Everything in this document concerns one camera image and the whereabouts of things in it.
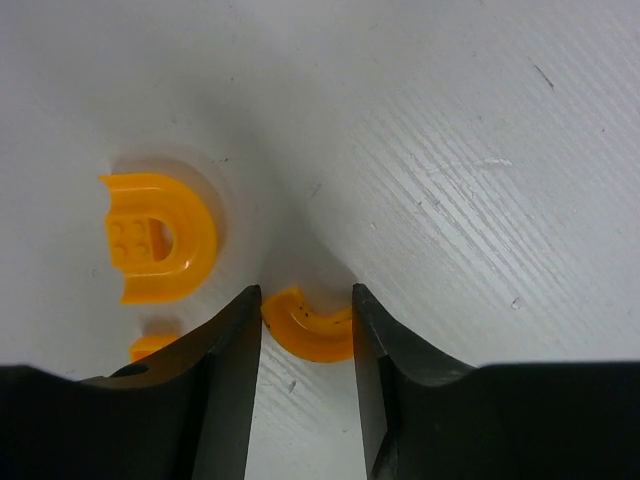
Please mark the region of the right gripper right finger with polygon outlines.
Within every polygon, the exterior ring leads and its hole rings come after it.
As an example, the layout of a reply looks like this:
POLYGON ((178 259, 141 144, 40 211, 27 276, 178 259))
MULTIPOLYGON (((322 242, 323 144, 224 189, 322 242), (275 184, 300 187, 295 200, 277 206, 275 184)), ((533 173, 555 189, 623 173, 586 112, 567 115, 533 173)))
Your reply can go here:
POLYGON ((639 365, 473 367, 352 291, 370 479, 635 479, 639 365))

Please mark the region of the orange arch brick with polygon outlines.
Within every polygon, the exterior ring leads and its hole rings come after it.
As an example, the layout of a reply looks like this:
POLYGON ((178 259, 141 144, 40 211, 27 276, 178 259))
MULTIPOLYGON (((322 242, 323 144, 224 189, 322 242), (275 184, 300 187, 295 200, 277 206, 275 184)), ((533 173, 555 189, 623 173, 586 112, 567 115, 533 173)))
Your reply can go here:
POLYGON ((322 316, 298 287, 268 297, 261 306, 264 325, 290 354, 315 363, 337 363, 354 355, 352 308, 322 316))

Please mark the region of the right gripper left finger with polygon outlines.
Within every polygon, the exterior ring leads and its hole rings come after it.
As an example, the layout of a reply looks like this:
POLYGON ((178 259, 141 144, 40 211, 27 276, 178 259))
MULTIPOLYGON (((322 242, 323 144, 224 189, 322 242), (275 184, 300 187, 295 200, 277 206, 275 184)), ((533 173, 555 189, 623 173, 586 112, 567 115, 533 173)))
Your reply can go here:
POLYGON ((241 479, 261 346, 261 290, 109 376, 1 369, 5 479, 241 479))

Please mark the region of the orange half round brick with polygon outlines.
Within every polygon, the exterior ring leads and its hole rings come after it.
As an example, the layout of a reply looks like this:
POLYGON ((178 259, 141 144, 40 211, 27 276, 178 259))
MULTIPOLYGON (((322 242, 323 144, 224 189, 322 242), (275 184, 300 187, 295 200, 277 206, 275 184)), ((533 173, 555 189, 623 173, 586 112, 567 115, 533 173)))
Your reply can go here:
POLYGON ((217 258, 216 224, 188 186, 157 173, 103 175, 107 245, 123 304, 160 304, 195 292, 217 258))

